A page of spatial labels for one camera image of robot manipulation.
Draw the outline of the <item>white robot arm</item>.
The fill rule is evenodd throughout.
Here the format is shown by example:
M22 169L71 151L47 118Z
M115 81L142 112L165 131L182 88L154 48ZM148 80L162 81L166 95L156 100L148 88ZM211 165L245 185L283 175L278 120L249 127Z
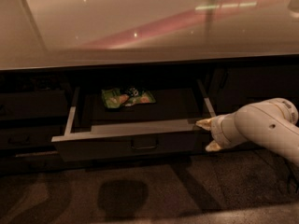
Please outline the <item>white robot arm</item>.
M274 98L244 105L234 113L201 119L196 125L210 131L206 151L220 151L252 142L299 165L298 110L289 100Z

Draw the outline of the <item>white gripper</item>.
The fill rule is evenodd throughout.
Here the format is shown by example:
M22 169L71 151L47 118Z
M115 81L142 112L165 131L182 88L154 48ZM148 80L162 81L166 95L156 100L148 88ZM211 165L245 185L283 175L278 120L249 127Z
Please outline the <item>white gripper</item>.
M206 152L217 152L222 149L233 148L241 145L247 139L235 127L235 114L219 115L215 118L200 119L196 126L211 130L213 141L206 146Z

